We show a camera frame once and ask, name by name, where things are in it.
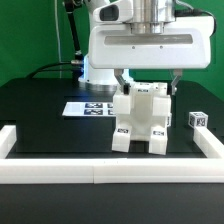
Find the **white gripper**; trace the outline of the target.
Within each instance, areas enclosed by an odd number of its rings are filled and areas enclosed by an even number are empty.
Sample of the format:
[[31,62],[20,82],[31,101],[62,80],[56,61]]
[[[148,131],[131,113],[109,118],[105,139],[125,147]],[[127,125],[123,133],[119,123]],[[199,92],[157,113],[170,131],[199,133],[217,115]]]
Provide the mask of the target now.
[[94,68],[115,69],[124,94],[130,84],[123,69],[173,69],[171,94],[183,75],[182,69],[206,68],[211,61],[211,16],[178,17],[162,34],[136,35],[129,24],[101,25],[90,34],[89,62]]

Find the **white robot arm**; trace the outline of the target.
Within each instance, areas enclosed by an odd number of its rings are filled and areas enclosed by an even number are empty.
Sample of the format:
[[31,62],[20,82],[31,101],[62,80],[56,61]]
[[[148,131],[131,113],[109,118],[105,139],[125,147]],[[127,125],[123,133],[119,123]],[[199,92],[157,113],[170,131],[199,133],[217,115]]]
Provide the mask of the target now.
[[171,69],[175,88],[184,69],[205,68],[211,60],[213,14],[181,0],[84,0],[90,12],[88,62],[112,69],[124,93],[126,69]]

